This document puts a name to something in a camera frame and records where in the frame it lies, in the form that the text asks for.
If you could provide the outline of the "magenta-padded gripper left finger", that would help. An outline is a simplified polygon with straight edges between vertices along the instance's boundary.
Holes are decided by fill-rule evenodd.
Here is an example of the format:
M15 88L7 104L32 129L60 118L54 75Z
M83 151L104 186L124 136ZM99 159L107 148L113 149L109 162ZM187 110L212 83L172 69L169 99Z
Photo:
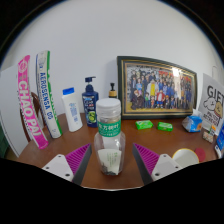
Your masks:
M91 154L91 145L87 144L75 149L67 155L56 155L43 167L43 170L68 180L69 182L73 182L76 185L80 185Z

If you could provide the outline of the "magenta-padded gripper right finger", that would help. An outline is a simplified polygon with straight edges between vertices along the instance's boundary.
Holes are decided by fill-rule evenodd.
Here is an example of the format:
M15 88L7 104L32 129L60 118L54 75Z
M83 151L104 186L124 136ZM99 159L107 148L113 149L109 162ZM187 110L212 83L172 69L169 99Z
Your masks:
M137 143L133 144L132 153L145 185L182 169L168 154L158 155Z

